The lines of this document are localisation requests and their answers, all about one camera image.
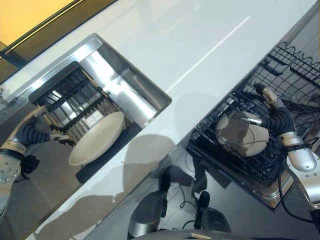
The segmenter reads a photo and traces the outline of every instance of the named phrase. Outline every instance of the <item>black wire rack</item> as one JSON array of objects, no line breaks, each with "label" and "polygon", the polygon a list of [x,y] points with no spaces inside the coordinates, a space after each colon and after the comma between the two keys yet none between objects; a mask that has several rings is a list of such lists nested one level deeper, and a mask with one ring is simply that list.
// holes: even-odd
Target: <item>black wire rack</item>
[{"label": "black wire rack", "polygon": [[293,117],[298,134],[303,137],[320,121],[319,69],[320,63],[313,62],[312,57],[305,57],[286,42],[279,43],[195,127],[191,141],[234,172],[245,173],[269,186],[276,180],[279,167],[286,157],[276,134],[269,131],[267,147],[261,153],[242,157],[228,153],[218,144],[215,125],[231,111],[269,117],[269,109],[254,88],[255,83],[262,83],[280,97]]},{"label": "black wire rack", "polygon": [[[29,96],[38,106],[47,106],[44,119],[56,134],[68,134],[76,144],[101,118],[121,111],[91,76],[72,62]],[[127,128],[132,121],[125,116]]]}]

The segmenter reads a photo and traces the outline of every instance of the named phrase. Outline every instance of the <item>yellow wall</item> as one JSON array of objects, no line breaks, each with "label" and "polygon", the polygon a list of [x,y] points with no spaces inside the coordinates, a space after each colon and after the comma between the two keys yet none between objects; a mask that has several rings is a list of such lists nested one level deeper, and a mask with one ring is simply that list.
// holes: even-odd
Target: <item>yellow wall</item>
[{"label": "yellow wall", "polygon": [[0,0],[0,41],[21,37],[72,0]]}]

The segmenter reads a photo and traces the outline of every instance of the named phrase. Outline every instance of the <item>white plate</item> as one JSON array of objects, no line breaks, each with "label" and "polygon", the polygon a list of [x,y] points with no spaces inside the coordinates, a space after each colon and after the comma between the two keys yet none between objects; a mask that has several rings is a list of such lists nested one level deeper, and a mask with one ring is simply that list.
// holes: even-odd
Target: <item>white plate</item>
[{"label": "white plate", "polygon": [[244,117],[257,118],[256,115],[249,112],[233,111],[218,121],[215,132],[219,144],[226,151],[233,155],[249,157],[266,148],[269,132],[264,127],[241,121],[240,118]]},{"label": "white plate", "polygon": [[69,164],[84,165],[99,158],[115,143],[124,125],[125,116],[120,111],[104,117],[75,145],[69,157]]}]

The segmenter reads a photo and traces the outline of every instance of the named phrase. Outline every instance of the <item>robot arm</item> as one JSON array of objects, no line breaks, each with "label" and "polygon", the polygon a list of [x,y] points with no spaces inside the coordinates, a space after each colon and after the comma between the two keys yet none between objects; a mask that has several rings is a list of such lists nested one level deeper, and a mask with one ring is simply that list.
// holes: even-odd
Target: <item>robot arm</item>
[{"label": "robot arm", "polygon": [[294,121],[282,101],[263,84],[255,84],[272,110],[271,118],[242,119],[250,124],[273,130],[287,152],[286,169],[301,188],[310,210],[320,208],[320,158],[297,134]]},{"label": "robot arm", "polygon": [[0,220],[8,205],[12,185],[21,172],[20,163],[25,159],[27,147],[51,140],[69,139],[67,135],[48,134],[36,129],[36,123],[45,111],[46,107],[41,106],[27,115],[0,147]]}]

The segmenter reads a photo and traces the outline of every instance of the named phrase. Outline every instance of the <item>white countertop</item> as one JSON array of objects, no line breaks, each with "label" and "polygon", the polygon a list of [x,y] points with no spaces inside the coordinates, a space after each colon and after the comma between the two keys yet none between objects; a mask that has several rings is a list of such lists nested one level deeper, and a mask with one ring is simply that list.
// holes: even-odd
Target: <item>white countertop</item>
[{"label": "white countertop", "polygon": [[[83,239],[315,2],[119,0],[7,80],[4,85],[13,93],[85,37],[97,33],[172,98],[35,235]],[[103,207],[96,203],[101,196],[106,199]]]}]

